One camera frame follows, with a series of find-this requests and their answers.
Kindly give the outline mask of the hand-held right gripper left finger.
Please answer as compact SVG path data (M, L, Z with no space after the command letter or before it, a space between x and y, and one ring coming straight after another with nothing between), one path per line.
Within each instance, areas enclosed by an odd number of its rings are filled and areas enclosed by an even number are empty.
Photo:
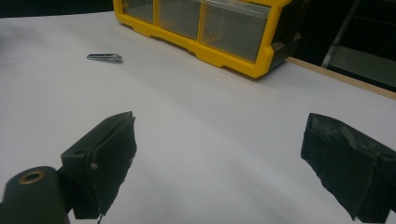
M77 219L107 213L136 153L134 114L104 119L62 155L60 179L66 207Z

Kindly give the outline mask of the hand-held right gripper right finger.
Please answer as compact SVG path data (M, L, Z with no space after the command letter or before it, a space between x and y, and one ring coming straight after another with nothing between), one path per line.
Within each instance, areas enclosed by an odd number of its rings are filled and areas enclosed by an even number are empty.
M370 136L311 113L301 158L353 219L384 224L396 212L396 151Z

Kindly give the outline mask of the small silver metal piece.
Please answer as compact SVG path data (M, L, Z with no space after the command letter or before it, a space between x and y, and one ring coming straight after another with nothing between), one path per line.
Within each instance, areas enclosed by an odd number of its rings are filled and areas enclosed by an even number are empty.
M93 53L89 54L87 59L106 63L123 63L122 57L117 53Z

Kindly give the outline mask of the yellow drawer cabinet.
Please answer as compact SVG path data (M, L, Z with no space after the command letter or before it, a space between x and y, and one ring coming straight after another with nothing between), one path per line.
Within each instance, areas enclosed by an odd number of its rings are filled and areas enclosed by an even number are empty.
M222 50L209 47L202 42L204 1L199 0L201 10L196 39L178 35L157 25L158 0L154 0L153 24L126 15L122 0L113 0L113 7L117 20L133 28L134 31L141 35L168 41L188 50L198 59L216 67L227 67L248 77L258 78L283 63L297 50L301 41L301 23L310 3L310 0L238 0L270 8L258 57L255 63L251 63Z

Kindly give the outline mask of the clear plastic drawer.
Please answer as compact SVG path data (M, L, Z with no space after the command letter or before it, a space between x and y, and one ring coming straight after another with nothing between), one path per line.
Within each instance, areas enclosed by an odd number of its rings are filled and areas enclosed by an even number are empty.
M255 63L270 8L238 0L205 0L201 40Z

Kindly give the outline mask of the grey metal stand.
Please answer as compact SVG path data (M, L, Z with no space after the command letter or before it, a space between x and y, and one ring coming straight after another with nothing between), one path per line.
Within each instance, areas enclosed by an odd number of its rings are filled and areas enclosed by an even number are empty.
M396 92L396 0L354 0L322 66Z

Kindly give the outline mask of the white table sheet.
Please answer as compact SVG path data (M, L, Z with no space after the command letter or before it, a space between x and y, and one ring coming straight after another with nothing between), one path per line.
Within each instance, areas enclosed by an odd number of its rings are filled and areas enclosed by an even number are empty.
M307 117L339 119L396 150L396 100L292 63L249 79L112 13L0 19L0 199L12 176L59 167L125 111L137 153L103 224L359 224L301 158Z

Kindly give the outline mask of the set of clear cabinet drawers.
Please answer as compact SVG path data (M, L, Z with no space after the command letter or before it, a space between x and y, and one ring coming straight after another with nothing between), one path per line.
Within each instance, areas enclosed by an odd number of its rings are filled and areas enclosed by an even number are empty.
M126 15L154 23L154 0L122 0ZM199 0L158 0L157 25L167 31L196 39L201 3Z

